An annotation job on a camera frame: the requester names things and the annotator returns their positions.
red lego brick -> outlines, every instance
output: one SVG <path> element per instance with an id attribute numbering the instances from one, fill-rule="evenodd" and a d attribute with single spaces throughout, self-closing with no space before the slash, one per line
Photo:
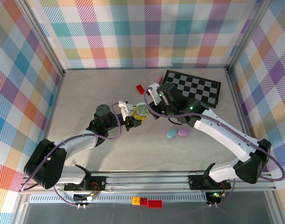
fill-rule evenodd
<path id="1" fill-rule="evenodd" d="M 141 95 L 144 93 L 144 89 L 143 89 L 142 85 L 136 86 L 136 89 L 138 90 L 138 92 L 139 92 Z"/>
<path id="2" fill-rule="evenodd" d="M 141 197 L 141 204 L 142 206 L 147 206 L 148 205 L 148 199 L 146 197 Z"/>
<path id="3" fill-rule="evenodd" d="M 162 208 L 162 200 L 149 200 L 148 208 L 150 209 Z"/>

chessboard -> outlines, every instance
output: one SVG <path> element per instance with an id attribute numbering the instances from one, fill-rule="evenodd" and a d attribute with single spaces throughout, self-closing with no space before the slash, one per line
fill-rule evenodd
<path id="1" fill-rule="evenodd" d="M 218 104 L 220 82 L 171 70 L 167 70 L 162 83 L 166 82 L 176 84 L 182 95 L 189 99 L 196 98 L 213 108 Z"/>

pink oval object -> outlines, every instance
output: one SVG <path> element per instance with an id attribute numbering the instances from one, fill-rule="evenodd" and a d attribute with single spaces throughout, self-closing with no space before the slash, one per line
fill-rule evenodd
<path id="1" fill-rule="evenodd" d="M 181 129 L 179 129 L 178 133 L 180 136 L 187 136 L 190 133 L 190 129 L 181 128 Z"/>

small yellow block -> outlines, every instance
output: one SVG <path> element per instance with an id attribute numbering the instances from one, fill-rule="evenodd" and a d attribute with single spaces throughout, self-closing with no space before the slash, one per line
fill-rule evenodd
<path id="1" fill-rule="evenodd" d="M 141 198 L 140 197 L 133 197 L 132 198 L 132 204 L 133 205 L 140 205 L 141 204 Z"/>

colorful plaid wall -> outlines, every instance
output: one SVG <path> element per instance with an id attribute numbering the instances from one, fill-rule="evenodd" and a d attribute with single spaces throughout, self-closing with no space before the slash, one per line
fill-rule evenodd
<path id="1" fill-rule="evenodd" d="M 105 69 L 223 67 L 256 0 L 28 2 L 65 68 Z"/>
<path id="2" fill-rule="evenodd" d="M 43 138 L 60 76 L 14 0 L 0 1 L 0 224 Z"/>
<path id="3" fill-rule="evenodd" d="M 273 0 L 235 67 L 236 88 L 251 134 L 272 143 L 285 169 L 285 0 Z M 273 162 L 268 169 L 279 176 Z M 276 183 L 285 209 L 285 181 Z"/>

